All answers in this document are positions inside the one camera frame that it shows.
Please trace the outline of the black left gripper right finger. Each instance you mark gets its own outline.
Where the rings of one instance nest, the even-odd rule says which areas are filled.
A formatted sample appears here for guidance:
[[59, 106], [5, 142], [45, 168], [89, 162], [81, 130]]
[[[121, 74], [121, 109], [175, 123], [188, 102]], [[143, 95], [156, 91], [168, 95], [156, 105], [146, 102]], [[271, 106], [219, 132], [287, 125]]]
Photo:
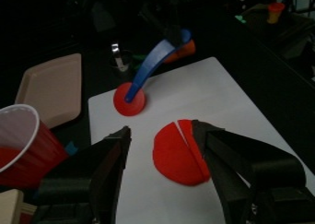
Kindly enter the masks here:
[[192, 135], [227, 224], [315, 224], [315, 195], [292, 154], [199, 120]]

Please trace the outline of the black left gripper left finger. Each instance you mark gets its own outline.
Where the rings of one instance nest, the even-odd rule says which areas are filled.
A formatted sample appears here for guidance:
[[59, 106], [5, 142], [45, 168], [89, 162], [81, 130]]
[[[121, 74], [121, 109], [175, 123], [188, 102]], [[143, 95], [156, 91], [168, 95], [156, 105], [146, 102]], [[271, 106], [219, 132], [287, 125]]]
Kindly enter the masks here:
[[116, 224], [130, 145], [131, 128], [124, 126], [48, 172], [31, 224]]

